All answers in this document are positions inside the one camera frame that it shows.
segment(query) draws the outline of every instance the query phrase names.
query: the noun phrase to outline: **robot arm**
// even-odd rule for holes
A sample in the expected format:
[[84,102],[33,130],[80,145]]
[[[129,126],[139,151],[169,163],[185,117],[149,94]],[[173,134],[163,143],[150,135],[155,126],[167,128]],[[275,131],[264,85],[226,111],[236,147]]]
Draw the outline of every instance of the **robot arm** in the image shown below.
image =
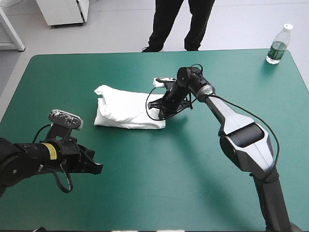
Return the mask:
[[[83,121],[61,110],[53,110],[49,119],[53,124],[40,143],[12,144],[0,138],[0,196],[8,187],[33,175],[52,173],[59,188],[68,193],[73,189],[70,173],[101,173],[103,164],[93,161],[95,152],[70,136],[72,130],[82,128]],[[62,185],[57,172],[65,174],[69,188]]]
[[236,113],[216,98],[215,88],[203,77],[202,70],[180,68],[174,85],[161,99],[148,103],[148,108],[160,109],[160,119],[170,117],[190,104],[184,100],[188,93],[204,102],[221,124],[218,135],[224,154],[241,171],[253,176],[267,231],[301,231],[289,221],[268,132],[251,117]]

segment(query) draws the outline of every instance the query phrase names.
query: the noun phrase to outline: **black pants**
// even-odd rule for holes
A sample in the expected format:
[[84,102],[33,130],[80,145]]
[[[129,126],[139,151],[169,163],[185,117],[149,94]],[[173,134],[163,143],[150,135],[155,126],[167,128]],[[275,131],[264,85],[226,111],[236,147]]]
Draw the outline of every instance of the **black pants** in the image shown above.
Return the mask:
[[[189,0],[192,14],[190,31],[184,39],[186,50],[197,50],[205,35],[207,22],[215,0]],[[155,0],[154,30],[149,46],[161,50],[168,37],[183,0]]]

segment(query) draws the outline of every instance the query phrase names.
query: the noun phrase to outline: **green tabletop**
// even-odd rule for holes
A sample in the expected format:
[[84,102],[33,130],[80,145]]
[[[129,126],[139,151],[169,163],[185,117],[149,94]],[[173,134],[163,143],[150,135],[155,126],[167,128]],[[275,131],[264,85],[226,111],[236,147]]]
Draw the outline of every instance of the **green tabletop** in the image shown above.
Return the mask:
[[0,230],[264,230],[253,180],[221,151],[220,125],[205,104],[196,102],[162,130],[93,125],[98,86],[149,92],[154,77],[176,77],[180,67],[194,63],[204,66],[218,95],[261,116],[276,132],[290,220],[309,230],[309,94],[289,52],[279,65],[266,63],[266,54],[256,49],[33,57],[0,123],[0,137],[29,143],[49,123],[48,113],[62,109],[84,120],[72,135],[96,151],[95,161],[104,168],[100,175],[72,174],[69,194],[51,174],[7,189],[0,198]]

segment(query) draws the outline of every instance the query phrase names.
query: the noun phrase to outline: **folded white towel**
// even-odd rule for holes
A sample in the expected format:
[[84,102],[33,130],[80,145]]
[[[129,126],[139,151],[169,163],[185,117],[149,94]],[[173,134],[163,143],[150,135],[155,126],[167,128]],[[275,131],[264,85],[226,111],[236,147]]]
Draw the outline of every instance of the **folded white towel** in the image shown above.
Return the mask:
[[[94,125],[121,127],[127,129],[162,129],[164,121],[154,121],[146,114],[145,102],[147,93],[135,93],[99,86],[95,93],[102,95],[98,98],[97,117]],[[151,94],[148,101],[161,98],[162,94]],[[148,114],[158,119],[158,109],[148,110]]]

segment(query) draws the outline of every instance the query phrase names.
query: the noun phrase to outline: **yellow warning label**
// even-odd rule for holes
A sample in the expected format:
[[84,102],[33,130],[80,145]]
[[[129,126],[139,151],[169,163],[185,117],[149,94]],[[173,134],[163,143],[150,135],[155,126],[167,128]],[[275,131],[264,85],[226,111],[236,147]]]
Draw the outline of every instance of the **yellow warning label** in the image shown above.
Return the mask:
[[57,152],[56,152],[56,149],[54,148],[54,146],[51,145],[51,144],[48,144],[48,143],[42,143],[42,144],[44,144],[48,148],[50,159],[56,160],[57,159]]

